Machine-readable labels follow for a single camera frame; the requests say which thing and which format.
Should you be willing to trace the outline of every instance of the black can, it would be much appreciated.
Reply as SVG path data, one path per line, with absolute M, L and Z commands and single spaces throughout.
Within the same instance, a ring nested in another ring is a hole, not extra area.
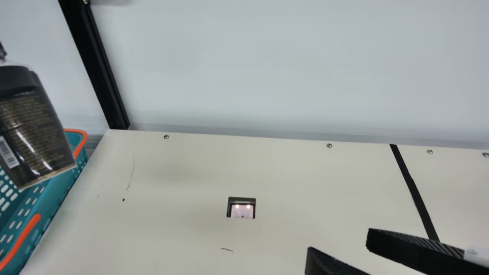
M 76 160 L 37 74 L 5 55 L 0 44 L 0 165 L 25 188 L 75 168 Z

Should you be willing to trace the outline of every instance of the orange basket handle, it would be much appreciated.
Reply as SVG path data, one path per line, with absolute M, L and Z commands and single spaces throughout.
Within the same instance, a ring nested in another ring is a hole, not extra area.
M 15 253 L 17 253 L 19 248 L 21 248 L 24 240 L 27 238 L 29 233 L 32 231 L 32 229 L 36 226 L 36 224 L 40 220 L 41 220 L 40 214 L 35 214 L 34 216 L 32 216 L 29 223 L 27 223 L 27 226 L 24 228 L 24 230 L 22 230 L 22 233 L 19 236 L 19 238 L 17 239 L 17 241 L 15 242 L 15 245 L 12 248 L 12 250 L 10 250 L 9 253 L 7 254 L 7 256 L 5 256 L 5 258 L 3 258 L 3 260 L 0 262 L 0 271 L 2 271 L 3 268 L 6 267 L 7 264 L 10 262 L 10 260 L 15 256 Z
M 87 142 L 87 138 L 89 137 L 88 134 L 85 131 L 78 130 L 78 129 L 65 129 L 65 132 L 71 132 L 71 133 L 77 133 L 83 135 L 83 139 L 78 144 L 76 147 L 75 151 L 73 151 L 73 155 L 75 156 L 75 160 L 78 157 L 78 154 L 82 151 L 83 146 L 85 146 L 85 143 Z

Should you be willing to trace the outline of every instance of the teal plastic basket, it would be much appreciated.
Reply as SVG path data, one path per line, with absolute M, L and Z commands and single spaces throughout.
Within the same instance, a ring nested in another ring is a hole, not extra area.
M 65 129 L 78 164 L 61 175 L 18 190 L 0 169 L 0 275 L 18 274 L 87 164 L 87 133 Z

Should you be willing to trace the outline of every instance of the barcode sticker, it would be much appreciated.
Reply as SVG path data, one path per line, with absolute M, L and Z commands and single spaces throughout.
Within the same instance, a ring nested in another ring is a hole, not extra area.
M 10 169 L 20 165 L 19 161 L 14 155 L 14 152 L 12 152 L 12 149 L 10 149 L 3 136 L 0 136 L 0 155 Z

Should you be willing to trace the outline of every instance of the white wall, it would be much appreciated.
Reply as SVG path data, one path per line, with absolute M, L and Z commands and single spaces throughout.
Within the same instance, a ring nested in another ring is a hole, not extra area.
M 35 70 L 65 128 L 109 128 L 58 1 L 1 0 L 0 26 L 7 58 Z
M 135 128 L 488 144 L 487 0 L 93 0 L 92 10 Z

